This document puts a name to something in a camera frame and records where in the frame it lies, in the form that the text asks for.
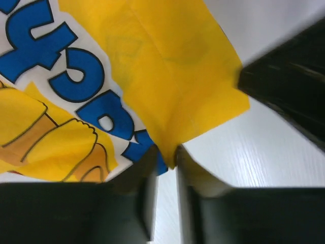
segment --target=cartoon illustration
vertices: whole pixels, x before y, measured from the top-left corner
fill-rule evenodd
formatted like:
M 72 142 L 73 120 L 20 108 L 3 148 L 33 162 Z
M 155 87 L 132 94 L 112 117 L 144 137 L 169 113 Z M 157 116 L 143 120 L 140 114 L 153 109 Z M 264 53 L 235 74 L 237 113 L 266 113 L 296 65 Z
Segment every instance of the cartoon illustration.
M 42 170 L 47 180 L 103 182 L 110 172 L 108 155 L 95 128 L 76 118 L 57 124 L 47 110 L 0 82 L 0 162 L 31 177 Z

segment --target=snack bag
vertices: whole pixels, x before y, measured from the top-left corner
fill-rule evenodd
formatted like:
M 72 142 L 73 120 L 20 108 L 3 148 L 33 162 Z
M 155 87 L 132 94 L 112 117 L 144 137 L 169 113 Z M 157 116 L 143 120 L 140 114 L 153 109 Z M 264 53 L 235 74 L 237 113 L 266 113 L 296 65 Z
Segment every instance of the snack bag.
M 0 2 L 0 173 L 103 182 L 249 108 L 201 0 Z

